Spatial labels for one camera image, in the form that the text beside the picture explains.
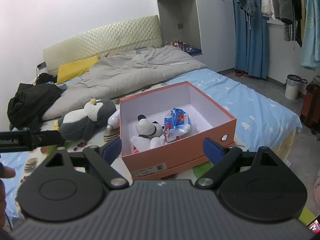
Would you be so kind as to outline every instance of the white bottle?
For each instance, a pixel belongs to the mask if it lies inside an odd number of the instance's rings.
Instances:
[[[108,119],[107,131],[120,127],[120,109],[115,111]]]

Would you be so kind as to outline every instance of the black round disc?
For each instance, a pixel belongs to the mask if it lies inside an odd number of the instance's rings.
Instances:
[[[27,179],[18,191],[21,210],[33,219],[64,222],[93,211],[103,200],[102,184],[87,173],[46,169]]]
[[[290,170],[260,165],[228,177],[221,184],[219,196],[233,213],[270,223],[299,216],[307,191]]]

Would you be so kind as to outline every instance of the wardrobe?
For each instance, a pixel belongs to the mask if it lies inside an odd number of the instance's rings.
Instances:
[[[232,0],[157,0],[163,44],[176,39],[202,50],[195,58],[218,72],[235,66]]]

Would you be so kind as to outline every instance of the orange box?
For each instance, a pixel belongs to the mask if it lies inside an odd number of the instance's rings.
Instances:
[[[133,153],[130,138],[138,135],[138,115],[164,123],[172,108],[181,108],[191,123],[190,135],[151,150]],[[161,179],[207,162],[202,141],[210,137],[223,146],[233,143],[236,118],[189,82],[180,82],[120,100],[122,159],[132,178]]]

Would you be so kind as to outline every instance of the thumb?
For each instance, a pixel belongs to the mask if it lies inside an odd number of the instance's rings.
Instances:
[[[9,168],[7,166],[3,167],[3,179],[9,179],[9,178],[13,178],[14,176],[16,176],[16,171],[12,168]]]

